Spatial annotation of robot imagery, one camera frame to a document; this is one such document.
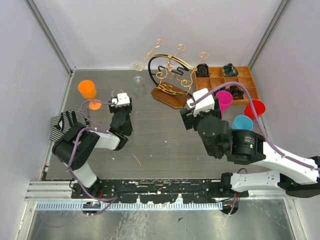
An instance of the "robotic arm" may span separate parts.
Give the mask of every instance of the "robotic arm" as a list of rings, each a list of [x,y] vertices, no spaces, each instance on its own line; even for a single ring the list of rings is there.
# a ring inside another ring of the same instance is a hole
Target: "robotic arm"
[[[96,129],[83,131],[84,125],[74,124],[62,138],[55,143],[52,153],[68,166],[75,140],[80,131],[79,144],[70,166],[70,171],[82,183],[86,190],[93,196],[98,197],[102,189],[99,178],[91,170],[87,160],[94,148],[104,148],[114,151],[121,150],[133,132],[130,113],[132,111],[132,99],[123,92],[119,93],[109,101],[109,110],[113,113],[110,129],[108,133],[98,132]]]
[[[193,93],[187,101],[187,108],[180,111],[187,130],[198,132],[209,156],[221,159],[226,155],[229,162],[240,165],[258,165],[271,171],[240,174],[223,173],[220,188],[224,191],[241,193],[250,190],[283,189],[286,194],[298,198],[310,198],[320,194],[320,157],[303,158],[281,150],[285,156],[274,151],[265,138],[250,130],[231,129],[229,123],[221,118],[219,100],[209,95],[194,106],[191,103],[208,93],[204,88]],[[297,162],[286,158],[290,156]]]

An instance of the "wooden tray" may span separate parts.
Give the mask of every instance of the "wooden tray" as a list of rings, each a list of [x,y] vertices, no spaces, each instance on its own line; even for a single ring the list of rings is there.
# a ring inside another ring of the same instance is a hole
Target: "wooden tray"
[[[252,99],[259,99],[259,94],[250,68],[248,66],[236,66],[235,68],[239,72],[238,76],[224,77],[221,66],[210,66],[210,77],[197,77],[196,74],[194,74],[196,90],[198,91],[207,88],[210,91],[227,82],[238,82],[245,86]],[[244,94],[242,98],[233,99],[231,105],[246,105],[248,103],[249,100],[246,94]]]

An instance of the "black and white striped cloth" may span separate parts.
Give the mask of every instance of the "black and white striped cloth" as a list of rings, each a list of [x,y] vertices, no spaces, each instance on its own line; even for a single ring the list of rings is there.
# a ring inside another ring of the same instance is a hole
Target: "black and white striped cloth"
[[[85,114],[88,116],[88,109],[84,109]],[[51,141],[58,141],[68,131],[72,125],[80,123],[87,128],[90,127],[89,121],[85,119],[81,112],[81,107],[74,110],[62,112],[59,116],[51,118]]]

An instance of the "plastic cup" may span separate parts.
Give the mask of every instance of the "plastic cup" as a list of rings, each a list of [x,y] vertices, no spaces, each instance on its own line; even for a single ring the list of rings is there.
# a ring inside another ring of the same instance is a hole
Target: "plastic cup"
[[[253,102],[253,106],[254,106],[254,109],[255,109],[256,114],[258,115],[258,117],[260,117],[262,114],[265,113],[266,105],[262,101],[260,101],[258,99],[253,99],[252,102]],[[250,103],[248,103],[248,105],[245,107],[244,115],[246,115],[247,117],[251,118],[252,120],[255,120],[255,115],[252,112],[252,108],[251,108]]]
[[[228,91],[219,91],[215,96],[219,99],[219,106],[221,111],[225,111],[234,99],[231,93]]]
[[[84,80],[79,83],[78,90],[81,93],[81,95],[85,99],[95,99],[97,96],[97,89],[95,86],[95,83],[91,80]],[[92,110],[97,110],[101,107],[101,103],[91,101],[89,103],[89,108]]]
[[[241,130],[252,130],[254,123],[250,117],[245,115],[238,115],[235,117],[232,123],[232,129],[241,129]]]

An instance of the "metal floor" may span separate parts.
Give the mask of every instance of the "metal floor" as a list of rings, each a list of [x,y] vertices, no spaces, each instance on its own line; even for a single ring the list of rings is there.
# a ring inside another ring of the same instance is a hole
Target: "metal floor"
[[[220,178],[222,173],[236,172],[240,165],[227,162],[226,158],[209,157],[197,132],[186,131],[179,110],[153,99],[153,82],[147,71],[141,72],[147,82],[147,94],[133,94],[133,70],[91,70],[75,72],[65,110],[81,105],[84,98],[78,92],[78,84],[86,79],[94,81],[97,99],[108,101],[113,90],[122,89],[132,97],[131,121],[133,133],[120,151],[95,149],[88,162],[101,179],[130,178]],[[231,106],[224,112],[224,119],[232,124],[237,115],[244,113],[245,106]],[[112,114],[108,106],[90,111],[94,120],[109,125]],[[257,124],[253,130],[260,133]],[[246,166],[249,173],[265,172],[259,166]],[[52,155],[46,179],[70,179],[66,167]]]
[[[93,218],[79,211],[37,210],[27,239],[294,240],[295,237],[283,200],[243,199],[231,217],[219,210],[106,211]]]

